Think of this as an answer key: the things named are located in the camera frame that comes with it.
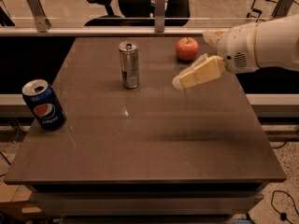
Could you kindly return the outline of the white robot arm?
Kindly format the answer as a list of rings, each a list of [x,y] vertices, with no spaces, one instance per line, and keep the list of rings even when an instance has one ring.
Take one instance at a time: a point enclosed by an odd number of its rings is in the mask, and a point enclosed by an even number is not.
[[[299,15],[205,31],[203,38],[216,53],[201,55],[181,71],[172,80],[174,88],[207,83],[226,71],[243,74],[269,67],[299,70]]]

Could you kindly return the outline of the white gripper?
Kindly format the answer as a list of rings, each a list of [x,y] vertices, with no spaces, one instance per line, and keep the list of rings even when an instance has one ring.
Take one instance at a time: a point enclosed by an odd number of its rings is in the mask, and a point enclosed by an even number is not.
[[[217,47],[217,54],[206,53],[195,60],[172,80],[177,90],[204,84],[222,76],[226,69],[234,74],[253,73],[259,69],[255,59],[255,22],[236,26],[229,31],[204,31],[203,38],[208,45]]]

